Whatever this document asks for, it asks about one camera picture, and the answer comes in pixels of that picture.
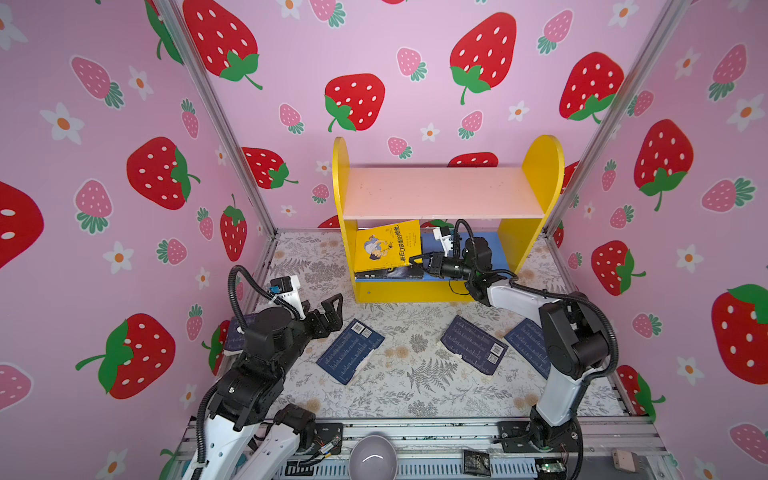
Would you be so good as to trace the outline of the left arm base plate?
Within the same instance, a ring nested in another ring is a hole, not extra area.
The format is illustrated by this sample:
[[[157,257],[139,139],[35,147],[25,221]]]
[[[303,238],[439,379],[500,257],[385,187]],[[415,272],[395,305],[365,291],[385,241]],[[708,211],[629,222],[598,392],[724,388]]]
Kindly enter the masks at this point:
[[[301,456],[314,455],[317,451],[330,445],[327,453],[339,454],[342,450],[344,424],[338,422],[321,422],[307,426],[299,434],[299,446],[296,454]]]

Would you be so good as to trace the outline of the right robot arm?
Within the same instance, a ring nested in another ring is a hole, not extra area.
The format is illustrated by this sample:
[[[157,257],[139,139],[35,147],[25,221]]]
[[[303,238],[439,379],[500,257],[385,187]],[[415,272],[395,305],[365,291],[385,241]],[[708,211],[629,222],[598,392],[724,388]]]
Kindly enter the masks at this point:
[[[607,316],[582,293],[527,287],[512,271],[493,267],[487,241],[477,238],[463,219],[454,229],[435,228],[434,236],[443,250],[411,256],[410,264],[433,277],[462,281],[475,301],[517,313],[542,328],[550,373],[526,433],[516,440],[539,451],[568,438],[582,445],[577,410],[590,384],[618,367],[618,340]]]

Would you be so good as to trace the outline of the yellow cartoon cover book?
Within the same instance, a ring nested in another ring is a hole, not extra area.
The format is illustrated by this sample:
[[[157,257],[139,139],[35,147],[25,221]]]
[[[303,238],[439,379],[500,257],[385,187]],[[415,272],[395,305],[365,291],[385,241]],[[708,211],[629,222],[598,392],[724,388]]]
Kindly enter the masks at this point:
[[[355,236],[353,271],[406,267],[422,254],[418,220],[359,230]]]

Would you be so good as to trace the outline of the navy blue book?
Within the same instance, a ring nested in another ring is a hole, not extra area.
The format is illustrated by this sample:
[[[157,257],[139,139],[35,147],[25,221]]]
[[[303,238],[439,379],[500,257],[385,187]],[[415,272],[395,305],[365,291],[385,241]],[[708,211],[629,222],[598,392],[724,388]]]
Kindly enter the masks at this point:
[[[347,385],[363,361],[383,343],[385,337],[367,324],[354,319],[316,364],[342,385]]]

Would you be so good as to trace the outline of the black wolf cover book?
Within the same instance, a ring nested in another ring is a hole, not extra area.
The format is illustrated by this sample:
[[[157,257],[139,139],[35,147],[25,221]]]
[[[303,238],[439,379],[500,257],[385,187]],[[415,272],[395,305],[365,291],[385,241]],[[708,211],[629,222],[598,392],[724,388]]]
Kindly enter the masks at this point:
[[[356,280],[421,280],[424,277],[424,271],[420,266],[409,265],[402,267],[393,267],[387,269],[371,270],[365,272],[356,272]]]

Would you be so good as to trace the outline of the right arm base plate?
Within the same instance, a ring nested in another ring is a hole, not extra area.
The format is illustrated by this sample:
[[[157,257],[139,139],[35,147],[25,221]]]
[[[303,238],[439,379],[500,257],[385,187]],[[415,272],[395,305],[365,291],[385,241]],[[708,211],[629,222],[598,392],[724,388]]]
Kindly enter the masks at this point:
[[[501,421],[492,440],[505,453],[577,453],[583,446],[580,431],[572,422],[551,427],[546,422]]]

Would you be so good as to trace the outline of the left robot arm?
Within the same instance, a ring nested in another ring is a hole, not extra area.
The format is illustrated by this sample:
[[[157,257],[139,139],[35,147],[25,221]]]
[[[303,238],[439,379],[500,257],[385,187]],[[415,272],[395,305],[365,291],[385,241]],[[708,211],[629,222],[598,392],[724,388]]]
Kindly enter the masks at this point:
[[[272,479],[283,466],[314,467],[341,450],[343,427],[319,424],[313,412],[287,404],[267,415],[290,369],[313,340],[341,330],[343,297],[312,309],[295,276],[261,287],[241,265],[227,289],[244,347],[204,394],[196,415],[196,451],[186,479]]]

